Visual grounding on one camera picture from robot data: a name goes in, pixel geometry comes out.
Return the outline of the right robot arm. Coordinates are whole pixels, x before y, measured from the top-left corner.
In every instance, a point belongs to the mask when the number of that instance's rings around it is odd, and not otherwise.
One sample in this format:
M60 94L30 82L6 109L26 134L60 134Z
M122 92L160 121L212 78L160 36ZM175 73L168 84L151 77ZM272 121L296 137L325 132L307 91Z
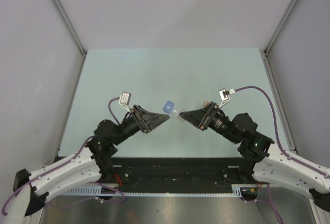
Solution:
M253 180L295 191L329 211L329 168L317 165L280 146L257 131L257 124L247 113L230 120L215 102L206 107L184 111L179 116L199 130L212 129L230 142L238 144L243 162L238 178Z

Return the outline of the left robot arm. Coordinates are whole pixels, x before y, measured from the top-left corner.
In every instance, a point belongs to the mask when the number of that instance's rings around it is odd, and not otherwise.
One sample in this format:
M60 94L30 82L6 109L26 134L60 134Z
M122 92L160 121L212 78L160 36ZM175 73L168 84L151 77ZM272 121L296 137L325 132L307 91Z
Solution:
M138 132L150 133L169 120L134 105L121 123L102 120L78 151L39 170L22 169L15 174L12 206L18 204L23 217L41 210L59 194L88 183L107 183L115 174L111 157L116 146Z

